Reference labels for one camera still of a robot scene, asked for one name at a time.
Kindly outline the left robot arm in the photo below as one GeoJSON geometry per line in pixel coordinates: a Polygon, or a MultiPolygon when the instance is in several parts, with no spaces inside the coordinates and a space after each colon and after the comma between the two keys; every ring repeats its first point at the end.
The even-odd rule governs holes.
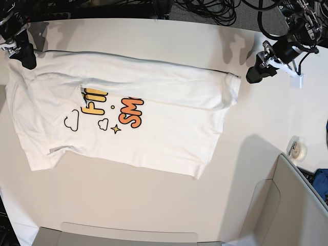
{"type": "Polygon", "coordinates": [[[319,53],[317,46],[322,36],[322,24],[315,11],[307,1],[274,1],[267,7],[263,6],[263,1],[259,1],[258,6],[247,1],[243,3],[258,12],[257,23],[261,33],[275,41],[274,44],[270,44],[268,40],[262,43],[264,50],[257,53],[254,66],[247,71],[248,83],[259,83],[282,70],[289,74],[293,87],[302,88],[304,74],[301,64],[310,54],[319,53]],[[289,27],[287,33],[282,36],[269,34],[262,23],[263,13],[276,7],[285,17],[289,27]]]}

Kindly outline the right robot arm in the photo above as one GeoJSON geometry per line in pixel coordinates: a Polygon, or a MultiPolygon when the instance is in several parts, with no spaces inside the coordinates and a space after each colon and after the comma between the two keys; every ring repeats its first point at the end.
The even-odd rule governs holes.
{"type": "Polygon", "coordinates": [[[35,1],[1,1],[1,49],[7,52],[9,59],[21,62],[22,66],[32,70],[36,67],[33,45],[27,33],[28,18],[35,1]]]}

